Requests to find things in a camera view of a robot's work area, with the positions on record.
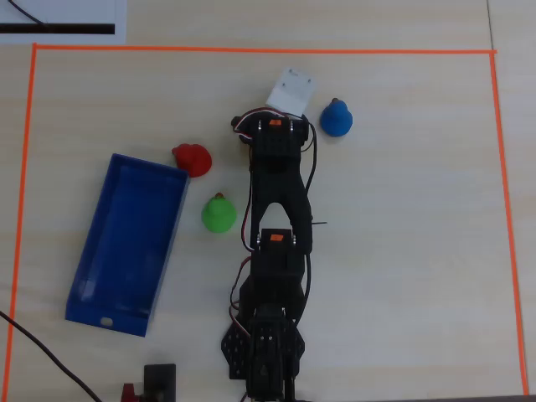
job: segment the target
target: robotic arm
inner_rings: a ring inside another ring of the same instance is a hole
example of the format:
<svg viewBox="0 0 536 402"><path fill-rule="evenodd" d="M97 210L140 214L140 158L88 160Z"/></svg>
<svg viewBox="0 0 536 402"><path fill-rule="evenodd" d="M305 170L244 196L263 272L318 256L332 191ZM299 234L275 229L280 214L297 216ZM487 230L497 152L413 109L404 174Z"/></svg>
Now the robotic arm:
<svg viewBox="0 0 536 402"><path fill-rule="evenodd" d="M240 126L240 137L250 146L251 270L240 288L237 322L221 347L229 377L245 379L248 396L294 402L294 379L305 350L296 325L307 302L309 275L305 294L301 283L306 262L310 272L312 251L308 185L300 174L310 123L305 117L258 111L236 117L232 125L236 131ZM260 232L272 203L283 206L292 229Z"/></svg>

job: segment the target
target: orange tape border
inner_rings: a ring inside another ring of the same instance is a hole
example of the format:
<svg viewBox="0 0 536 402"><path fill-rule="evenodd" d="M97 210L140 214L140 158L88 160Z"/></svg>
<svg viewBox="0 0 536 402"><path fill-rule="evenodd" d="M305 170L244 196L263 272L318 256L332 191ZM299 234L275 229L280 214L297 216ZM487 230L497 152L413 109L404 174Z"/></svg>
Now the orange tape border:
<svg viewBox="0 0 536 402"><path fill-rule="evenodd" d="M18 191L17 234L15 242L15 256L13 262L13 280L11 288L11 301L9 316L14 319L17 306L18 271L20 265L20 251L23 233L24 193L26 190L26 171L28 168L28 144L30 137L30 122L32 116L32 103L34 97L35 65L38 50L92 50L92 51L157 51L157 52L201 52L201 53L244 53L244 54L488 54L492 77L493 104L497 126L497 141L499 157L501 160L502 190L508 229L508 244L510 249L510 262L512 269L513 296L516 314L516 329L518 334L518 354L523 394L528 395L527 364L525 361L525 346L523 337L523 316L519 295L518 266L516 261L515 242L513 235L512 210L508 190L508 175L504 152L503 125L499 104L497 68L495 63L495 49L263 49L263 48L226 48L226 47L195 47L195 46L86 46L86 45L52 45L32 44L32 57L28 80L28 97L26 101L26 119L24 122L23 157ZM6 345L6 360L3 374L3 390L1 402L8 401L9 374L13 351L13 326L8 326L8 340Z"/></svg>

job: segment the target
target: red part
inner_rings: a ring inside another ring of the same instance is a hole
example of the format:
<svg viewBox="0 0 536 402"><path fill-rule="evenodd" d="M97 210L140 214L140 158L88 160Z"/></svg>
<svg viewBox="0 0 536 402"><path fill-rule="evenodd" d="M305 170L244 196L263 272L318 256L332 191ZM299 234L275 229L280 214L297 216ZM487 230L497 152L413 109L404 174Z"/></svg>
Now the red part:
<svg viewBox="0 0 536 402"><path fill-rule="evenodd" d="M191 178L203 176L212 167L212 157L199 144L181 144L172 150L177 167L186 170Z"/></svg>
<svg viewBox="0 0 536 402"><path fill-rule="evenodd" d="M134 384L123 384L121 402L139 402L139 398L134 394Z"/></svg>

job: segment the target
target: green toy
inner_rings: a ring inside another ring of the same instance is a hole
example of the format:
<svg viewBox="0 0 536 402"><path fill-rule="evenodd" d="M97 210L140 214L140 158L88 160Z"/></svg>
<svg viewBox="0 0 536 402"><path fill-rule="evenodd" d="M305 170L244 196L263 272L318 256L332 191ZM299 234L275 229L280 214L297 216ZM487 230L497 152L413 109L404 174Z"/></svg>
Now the green toy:
<svg viewBox="0 0 536 402"><path fill-rule="evenodd" d="M203 208L202 219L205 227L214 233L224 233L233 227L236 221L234 205L217 193Z"/></svg>

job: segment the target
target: blue tray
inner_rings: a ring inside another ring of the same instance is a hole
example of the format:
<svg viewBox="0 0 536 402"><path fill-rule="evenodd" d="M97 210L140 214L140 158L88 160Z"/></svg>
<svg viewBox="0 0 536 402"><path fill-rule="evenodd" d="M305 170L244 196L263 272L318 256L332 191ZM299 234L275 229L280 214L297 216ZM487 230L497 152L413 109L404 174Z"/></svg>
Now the blue tray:
<svg viewBox="0 0 536 402"><path fill-rule="evenodd" d="M183 170L112 155L65 319L145 336L187 186Z"/></svg>

